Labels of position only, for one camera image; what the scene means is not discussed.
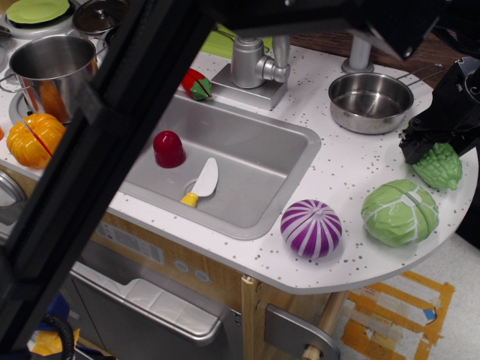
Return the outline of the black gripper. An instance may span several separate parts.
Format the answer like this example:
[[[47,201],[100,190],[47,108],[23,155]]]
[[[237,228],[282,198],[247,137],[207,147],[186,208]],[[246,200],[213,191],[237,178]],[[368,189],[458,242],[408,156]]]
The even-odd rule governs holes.
[[[449,143],[458,157],[479,145],[479,60],[457,60],[432,95],[431,105],[400,133],[399,146],[409,165],[435,143]]]

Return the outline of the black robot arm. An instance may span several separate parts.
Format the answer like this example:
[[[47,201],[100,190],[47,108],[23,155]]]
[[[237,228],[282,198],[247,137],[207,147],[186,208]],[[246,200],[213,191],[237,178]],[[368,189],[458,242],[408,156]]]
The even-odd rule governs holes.
[[[1,357],[27,343],[216,23],[238,35],[345,30],[408,59],[432,29],[479,39],[477,1],[135,1],[1,246]]]

